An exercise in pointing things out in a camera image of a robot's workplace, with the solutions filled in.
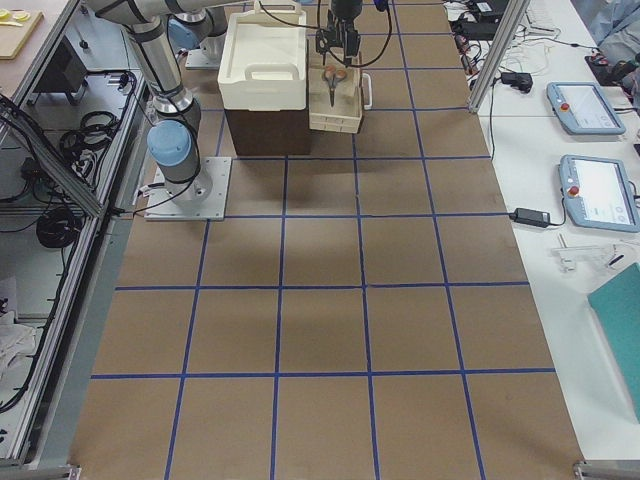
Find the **power adapter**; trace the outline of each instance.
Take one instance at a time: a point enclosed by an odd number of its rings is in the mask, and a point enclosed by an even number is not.
[[[500,81],[505,85],[511,85],[522,93],[529,93],[533,87],[533,78],[530,73],[502,72]]]
[[[40,164],[31,157],[24,159],[22,166],[20,167],[20,176],[25,180],[37,180],[44,178],[46,173],[40,167]]]
[[[534,227],[547,228],[551,225],[551,216],[548,212],[540,210],[529,210],[528,208],[516,208],[509,214],[509,218],[515,223],[531,225]]]

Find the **cutting board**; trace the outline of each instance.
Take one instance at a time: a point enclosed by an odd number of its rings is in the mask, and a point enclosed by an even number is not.
[[[29,13],[31,18],[24,22],[22,27],[0,25],[0,60],[15,58],[42,18],[41,10],[29,10]]]

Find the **metal profile rail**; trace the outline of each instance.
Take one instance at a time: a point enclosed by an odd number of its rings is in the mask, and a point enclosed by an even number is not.
[[[528,6],[529,0],[511,0],[509,2],[507,10],[498,26],[498,31],[491,44],[491,48],[489,49],[489,54],[482,66],[482,70],[480,70],[476,84],[469,97],[469,111],[471,113],[478,113],[480,104],[491,88],[502,58],[511,45],[518,24],[522,20]]]
[[[46,470],[10,470],[0,473],[0,480],[79,480],[77,467],[58,467]]]
[[[573,472],[578,480],[640,480],[640,469],[627,470],[613,467],[598,467],[588,462],[576,463],[573,466]]]
[[[18,125],[25,132],[30,131],[30,126],[21,118],[15,118],[6,109],[0,111],[0,116]],[[20,135],[15,136],[27,151],[29,146]],[[38,161],[43,170],[58,184],[65,193],[91,217],[98,217],[103,211],[103,205],[98,201],[95,194],[88,185],[84,184],[73,172],[69,171],[55,158],[38,138],[29,138],[33,145],[34,153],[38,156]]]

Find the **white storage box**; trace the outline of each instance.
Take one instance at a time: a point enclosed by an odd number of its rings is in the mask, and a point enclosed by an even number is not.
[[[305,25],[291,0],[263,0],[271,15]],[[287,26],[262,11],[233,13],[224,42],[218,84],[227,110],[302,110],[307,106],[306,29]]]
[[[327,65],[344,68],[327,57]],[[335,103],[329,101],[329,87],[322,78],[324,66],[322,57],[314,55],[309,59],[309,128],[330,132],[358,133],[362,123],[363,106],[362,79],[368,81],[368,98],[371,101],[371,77],[359,68],[347,68],[347,78],[338,83]]]

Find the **grid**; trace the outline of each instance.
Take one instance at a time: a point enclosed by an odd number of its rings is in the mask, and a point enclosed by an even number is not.
[[[388,378],[388,379],[397,379],[397,378],[422,378],[422,377],[431,377],[431,378],[455,378],[458,379],[461,385],[463,404],[466,410],[466,422],[468,424],[468,429],[471,435],[472,447],[473,447],[473,456],[475,458],[475,472],[473,473],[474,478],[479,478],[481,480],[493,479],[493,478],[502,478],[500,476],[500,466],[496,466],[495,460],[492,460],[492,468],[491,472],[488,473],[487,462],[485,460],[484,453],[484,443],[482,440],[482,435],[479,432],[478,426],[478,418],[476,407],[474,406],[474,392],[473,388],[470,385],[471,379],[473,378],[494,378],[495,376],[511,376],[511,377],[521,377],[531,375],[535,378],[538,378],[542,375],[545,378],[551,379],[551,385],[556,388],[555,385],[555,370],[552,367],[550,361],[540,362],[540,364],[531,364],[526,366],[521,366],[517,368],[474,368],[468,367],[467,362],[465,362],[465,355],[463,353],[464,345],[463,338],[460,332],[459,325],[459,310],[456,305],[456,299],[454,298],[456,292],[460,289],[472,288],[472,289],[486,289],[487,292],[497,289],[497,288],[524,288],[528,291],[528,282],[526,281],[526,277],[524,277],[524,273],[522,271],[523,278],[519,278],[519,274],[515,275],[514,279],[507,278],[504,279],[495,279],[495,280],[469,280],[469,279],[461,279],[461,275],[454,273],[451,274],[451,270],[455,270],[457,267],[452,267],[453,262],[451,261],[451,252],[447,251],[448,240],[445,237],[446,232],[443,232],[443,221],[447,221],[450,219],[476,219],[479,221],[490,221],[494,219],[499,222],[507,222],[505,218],[507,213],[504,206],[502,208],[496,208],[492,211],[472,211],[473,209],[469,209],[470,211],[460,211],[460,210],[452,210],[452,211],[442,211],[440,205],[435,200],[438,195],[435,191],[434,187],[434,178],[433,172],[430,168],[431,165],[439,164],[443,162],[459,162],[459,165],[462,165],[462,162],[468,161],[478,161],[478,162],[487,162],[489,159],[488,154],[486,154],[486,148],[484,143],[481,143],[480,146],[476,146],[477,150],[482,150],[485,153],[481,154],[460,154],[458,149],[455,147],[451,148],[451,154],[447,154],[447,152],[433,152],[430,150],[428,142],[425,144],[426,140],[423,138],[423,130],[421,129],[421,119],[420,115],[424,112],[455,112],[458,110],[465,110],[463,105],[454,105],[450,107],[433,107],[433,108],[423,108],[416,106],[415,100],[415,85],[412,84],[411,72],[415,71],[459,71],[460,76],[462,77],[462,69],[459,66],[434,66],[434,67],[412,67],[411,62],[407,59],[406,54],[406,46],[405,42],[408,37],[415,37],[424,39],[428,41],[433,38],[447,38],[451,44],[453,41],[449,38],[450,34],[445,31],[436,31],[436,32],[428,32],[428,33],[416,33],[416,32],[408,32],[403,33],[401,31],[400,24],[400,16],[398,15],[398,10],[401,8],[405,8],[407,6],[419,6],[421,8],[425,8],[428,6],[435,7],[437,5],[441,5],[439,3],[398,3],[392,2],[391,8],[393,18],[394,18],[394,28],[396,32],[394,34],[394,38],[398,39],[400,56],[402,60],[402,66],[399,67],[378,67],[371,68],[374,72],[385,72],[385,71],[398,71],[404,73],[404,79],[406,81],[406,86],[408,89],[409,95],[409,106],[400,107],[400,108],[377,108],[373,109],[372,112],[374,115],[386,115],[395,112],[403,112],[409,113],[411,115],[411,128],[415,130],[415,135],[417,139],[417,152],[416,155],[412,155],[410,152],[401,155],[360,155],[360,152],[367,147],[363,145],[359,148],[359,141],[356,136],[351,136],[351,152],[350,155],[344,154],[343,156],[331,156],[330,158],[323,157],[322,155],[313,155],[310,159],[307,158],[295,158],[295,157],[285,157],[285,158],[264,158],[255,161],[271,161],[275,162],[278,165],[282,166],[282,190],[281,190],[281,198],[282,205],[281,210],[277,213],[251,213],[251,214],[242,214],[242,213],[232,213],[227,215],[226,219],[229,221],[238,221],[238,222],[249,222],[249,221],[266,221],[266,222],[279,222],[277,225],[277,230],[279,233],[279,244],[277,245],[277,276],[275,278],[268,279],[269,281],[261,281],[250,284],[242,284],[242,283],[234,283],[234,282],[208,282],[207,275],[209,271],[207,270],[208,260],[210,259],[210,255],[212,254],[211,250],[211,241],[216,237],[218,230],[221,228],[216,223],[207,222],[202,231],[202,240],[199,245],[199,256],[197,259],[197,273],[195,277],[195,281],[193,282],[181,282],[176,284],[163,284],[159,282],[158,284],[147,285],[144,282],[125,282],[126,284],[121,284],[116,288],[118,293],[126,294],[126,292],[138,292],[138,293],[149,293],[153,294],[155,292],[156,295],[163,294],[174,294],[174,293],[182,293],[185,296],[192,295],[192,300],[190,303],[190,313],[188,315],[188,328],[186,332],[186,339],[184,342],[184,349],[182,354],[181,361],[181,369],[180,371],[160,371],[147,373],[144,371],[136,372],[129,371],[126,373],[112,373],[112,372],[104,372],[99,371],[94,373],[92,376],[93,382],[97,382],[98,384],[103,384],[104,382],[118,382],[118,381],[139,381],[139,380],[173,380],[178,382],[177,386],[177,394],[175,397],[175,404],[173,408],[173,416],[171,421],[171,431],[168,440],[168,451],[166,454],[166,461],[164,462],[164,478],[166,480],[182,478],[176,476],[175,473],[175,457],[176,457],[176,448],[179,442],[180,436],[180,426],[181,419],[184,416],[183,408],[185,402],[185,395],[187,389],[187,383],[190,381],[194,381],[197,379],[228,379],[228,380],[239,380],[239,379],[264,379],[265,381],[272,382],[272,400],[270,406],[271,419],[270,419],[270,451],[269,451],[269,468],[268,468],[268,476],[271,479],[276,478],[288,478],[288,474],[282,473],[278,474],[280,471],[279,468],[282,468],[279,465],[279,459],[282,455],[282,452],[279,451],[279,440],[281,440],[281,417],[283,414],[283,398],[282,392],[283,388],[291,388],[289,384],[283,384],[283,381],[287,381],[288,379],[362,379],[362,381],[366,381],[366,397],[367,397],[367,405],[368,405],[368,425],[370,432],[370,452],[369,456],[371,459],[371,475],[366,478],[376,478],[376,480],[381,478],[390,478],[393,475],[384,475],[384,462],[381,461],[381,445],[379,443],[379,429],[380,429],[380,419],[377,416],[379,412],[379,407],[377,404],[377,388],[380,386],[384,389],[383,384],[378,384],[377,382],[380,379]],[[205,115],[208,113],[220,114],[221,110],[219,108],[204,108],[203,111]],[[475,127],[479,129],[477,125],[477,121],[473,120]],[[469,142],[473,143],[478,138],[470,138]],[[379,143],[384,145],[385,139],[379,140]],[[226,155],[228,154],[226,149],[228,148],[228,130],[225,124],[224,118],[221,119],[219,128],[217,130],[215,144],[215,153],[216,155]],[[304,165],[304,162],[316,162],[316,161],[330,161],[334,164],[339,163],[340,165],[350,164],[352,168],[352,181],[353,181],[353,191],[355,193],[355,211],[352,213],[292,213],[291,203],[292,200],[292,191],[291,191],[291,182],[292,182],[292,168],[295,168],[296,165]],[[422,175],[424,177],[423,183],[423,195],[424,200],[426,202],[427,210],[423,213],[402,213],[396,212],[391,214],[371,214],[365,213],[365,209],[362,205],[361,193],[362,192],[362,182],[363,182],[363,168],[368,164],[375,164],[375,162],[384,162],[384,163],[394,163],[394,162],[409,162],[420,167]],[[379,221],[388,221],[388,220],[424,220],[425,224],[429,223],[431,228],[433,229],[433,237],[434,237],[434,248],[433,252],[435,253],[435,263],[439,267],[439,274],[441,276],[441,280],[437,281],[406,281],[406,282],[379,282],[372,279],[372,277],[378,276],[377,274],[372,275],[374,271],[367,263],[369,261],[372,262],[371,254],[367,254],[367,239],[369,235],[373,236],[371,233],[367,233],[367,229],[370,226],[377,225]],[[349,282],[304,282],[302,280],[298,281],[289,281],[288,275],[290,274],[290,263],[287,263],[287,255],[288,255],[288,244],[287,241],[291,236],[295,236],[294,225],[295,222],[307,221],[307,222],[316,222],[316,221],[349,221],[355,223],[355,236],[356,244],[357,244],[357,272],[356,277],[353,277],[353,281]],[[518,257],[517,252],[515,253],[515,260],[517,265],[521,267],[521,263]],[[370,317],[370,307],[372,299],[371,295],[375,295],[379,292],[387,292],[393,290],[416,290],[420,292],[426,291],[438,291],[444,293],[444,302],[445,309],[448,314],[448,321],[450,323],[450,329],[452,332],[453,342],[455,346],[455,364],[451,365],[451,368],[433,368],[433,369],[387,369],[387,368],[375,368],[374,360],[374,352],[373,352],[373,339],[372,339],[372,325],[371,325],[371,317]],[[246,370],[246,371],[194,371],[191,366],[192,354],[194,353],[194,341],[197,336],[196,329],[198,328],[198,313],[199,306],[201,306],[203,300],[201,296],[204,292],[263,292],[265,295],[273,294],[275,295],[276,301],[276,320],[275,320],[275,339],[274,339],[274,349],[272,353],[272,365],[273,368],[269,371],[263,371],[264,369],[255,369],[255,370]],[[310,369],[310,371],[291,371],[290,368],[283,368],[283,333],[284,330],[288,327],[285,323],[285,310],[286,308],[290,308],[286,305],[285,296],[287,295],[297,295],[304,294],[305,292],[314,293],[314,292],[325,292],[326,294],[342,294],[343,292],[350,292],[350,294],[359,295],[359,302],[361,303],[361,332],[363,336],[363,344],[364,344],[364,368],[359,369],[336,369],[336,370],[322,370],[322,369]],[[546,352],[546,345],[544,342],[540,345],[540,348]],[[565,426],[568,424],[568,420],[566,418],[566,412],[564,411],[564,405],[562,405],[561,400],[559,404],[554,404],[551,402],[554,409],[559,409],[564,412],[564,417],[560,418],[561,423],[564,422]],[[571,464],[575,458],[569,458],[570,455],[577,455],[577,447],[575,446],[575,439],[572,436],[572,432],[570,435],[567,435],[566,438],[563,439],[562,442],[565,450],[562,452],[566,454],[567,465],[566,465],[566,476],[565,477],[553,477],[553,478],[570,478],[571,475]],[[436,478],[433,476],[433,472],[421,472],[412,478]]]

